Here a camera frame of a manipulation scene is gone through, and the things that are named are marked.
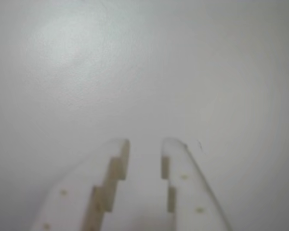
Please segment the white surface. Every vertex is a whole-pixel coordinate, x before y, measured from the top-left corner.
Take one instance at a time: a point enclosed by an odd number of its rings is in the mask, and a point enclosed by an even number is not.
[[[117,136],[130,168],[103,230],[169,230],[174,136],[201,142],[234,230],[289,231],[289,0],[203,2],[0,0],[0,231]]]
[[[200,147],[196,154],[202,154]],[[232,231],[214,193],[187,145],[167,138],[162,146],[162,178],[168,180],[169,211],[176,231]]]

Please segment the white wall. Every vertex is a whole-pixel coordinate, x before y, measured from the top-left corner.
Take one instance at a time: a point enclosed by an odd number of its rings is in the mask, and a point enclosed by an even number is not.
[[[169,230],[165,136],[201,142],[235,231],[289,231],[289,0],[204,2],[0,0],[0,231],[115,136],[131,161],[104,231]]]

